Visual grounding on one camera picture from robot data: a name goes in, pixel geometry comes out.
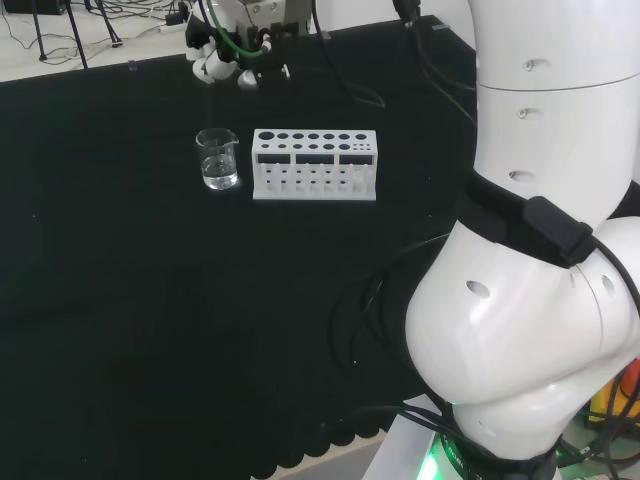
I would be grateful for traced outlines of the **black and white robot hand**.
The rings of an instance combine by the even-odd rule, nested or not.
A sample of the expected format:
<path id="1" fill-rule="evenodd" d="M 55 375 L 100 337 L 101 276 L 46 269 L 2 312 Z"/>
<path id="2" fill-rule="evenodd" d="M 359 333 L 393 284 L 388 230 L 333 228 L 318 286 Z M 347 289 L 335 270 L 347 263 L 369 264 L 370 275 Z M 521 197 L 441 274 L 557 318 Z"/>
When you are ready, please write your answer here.
<path id="1" fill-rule="evenodd" d="M 223 28 L 223 35 L 206 22 L 192 17 L 186 27 L 186 58 L 193 74 L 206 84 L 237 78 L 243 90 L 255 90 L 268 74 L 279 73 L 290 78 L 285 48 L 300 36 L 298 23 L 272 23 L 269 28 Z"/>

